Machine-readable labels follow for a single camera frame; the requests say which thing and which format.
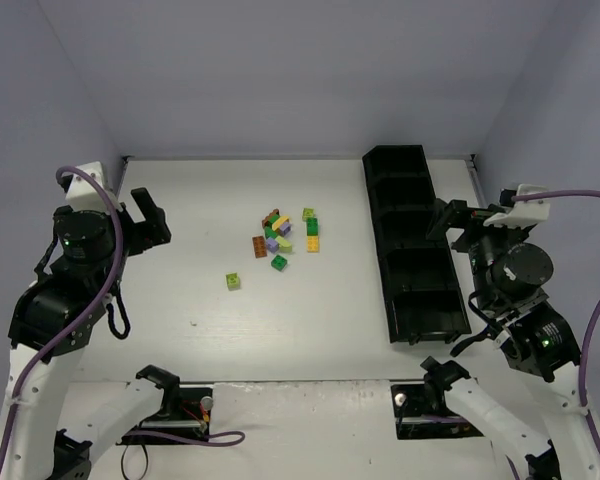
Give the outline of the lime green square lego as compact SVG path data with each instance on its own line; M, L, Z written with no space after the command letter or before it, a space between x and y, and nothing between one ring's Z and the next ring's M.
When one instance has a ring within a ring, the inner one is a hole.
M241 288L241 279L237 272L227 273L225 275L225 280L229 290L237 290Z

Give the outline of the dark green arch lego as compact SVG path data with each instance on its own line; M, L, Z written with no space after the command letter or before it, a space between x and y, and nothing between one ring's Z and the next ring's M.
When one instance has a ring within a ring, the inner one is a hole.
M268 225L264 227L264 234L266 239L276 239L280 236L280 234L277 231L275 231L271 226Z

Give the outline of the purple square lego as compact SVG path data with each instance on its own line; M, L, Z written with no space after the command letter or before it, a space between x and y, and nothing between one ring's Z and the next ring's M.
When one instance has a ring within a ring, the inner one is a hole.
M277 253L280 249L278 241L273 237L267 237L265 240L266 248L271 253Z

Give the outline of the dark green square lego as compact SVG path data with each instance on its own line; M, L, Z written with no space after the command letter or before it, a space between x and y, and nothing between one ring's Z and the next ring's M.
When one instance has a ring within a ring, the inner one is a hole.
M274 268L278 272L282 272L287 267L287 265L288 265L288 260L281 255L276 255L271 260L271 267Z

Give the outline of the lime green curved lego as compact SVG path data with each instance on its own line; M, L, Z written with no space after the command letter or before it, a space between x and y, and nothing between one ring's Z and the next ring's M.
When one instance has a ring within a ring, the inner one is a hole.
M282 236L278 236L276 238L276 242L279 246L279 250L284 253L291 253L293 250L293 246L289 240Z

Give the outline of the dark green curved lego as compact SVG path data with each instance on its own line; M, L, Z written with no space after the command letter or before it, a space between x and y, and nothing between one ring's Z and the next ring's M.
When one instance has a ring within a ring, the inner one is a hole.
M319 235L319 222L316 217L310 217L306 220L306 234L308 236Z

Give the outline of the yellow long lego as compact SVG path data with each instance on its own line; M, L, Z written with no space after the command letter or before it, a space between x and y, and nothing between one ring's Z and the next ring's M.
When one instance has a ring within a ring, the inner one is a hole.
M308 253L318 253L320 251L320 238L317 235L307 236L306 249Z

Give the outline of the lime green small lego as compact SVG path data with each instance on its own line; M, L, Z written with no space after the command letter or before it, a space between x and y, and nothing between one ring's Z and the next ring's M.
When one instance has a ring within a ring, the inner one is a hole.
M315 211L313 208L304 208L303 212L302 212L302 220L304 222L308 222L311 221L312 219L315 219L316 215L315 215Z

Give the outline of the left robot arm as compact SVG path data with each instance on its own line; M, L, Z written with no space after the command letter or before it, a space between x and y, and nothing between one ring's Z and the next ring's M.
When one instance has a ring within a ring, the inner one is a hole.
M96 323L121 298L114 264L114 224L104 210L53 215L54 262L42 259L37 280L19 298L9 327L10 372L0 416L0 479L86 479L93 465L133 427L167 417L180 379L148 365L116 399L87 418L60 426L68 387ZM98 299L103 291L105 298Z

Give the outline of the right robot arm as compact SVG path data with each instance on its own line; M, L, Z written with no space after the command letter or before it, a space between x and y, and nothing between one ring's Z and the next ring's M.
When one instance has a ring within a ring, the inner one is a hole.
M515 478L600 479L600 427L583 384L585 347L543 290L553 275L551 258L527 240L549 211L542 194L488 208L436 200L427 232L440 240L450 229L461 230L452 248L469 257L474 290L468 306L485 324L456 344L452 357L492 341L528 389L546 431L517 418L454 360L427 358L424 387L434 408L447 408L489 439Z

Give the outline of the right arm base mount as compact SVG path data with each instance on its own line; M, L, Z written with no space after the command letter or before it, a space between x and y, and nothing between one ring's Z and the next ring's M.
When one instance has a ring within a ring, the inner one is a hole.
M448 408L445 394L457 380L469 379L469 372L457 362L440 363L427 357L421 368L422 380L393 383L390 387L398 440L454 440L482 437L468 420Z

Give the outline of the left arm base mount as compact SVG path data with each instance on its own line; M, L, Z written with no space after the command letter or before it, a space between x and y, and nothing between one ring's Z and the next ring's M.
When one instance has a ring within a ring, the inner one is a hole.
M139 436L135 430L168 434L203 443L209 441L213 386L211 384L182 383L180 377L166 370L148 365L136 373L137 380L145 379L163 392L157 413L145 418L119 440L116 445L180 445L180 442L155 436Z

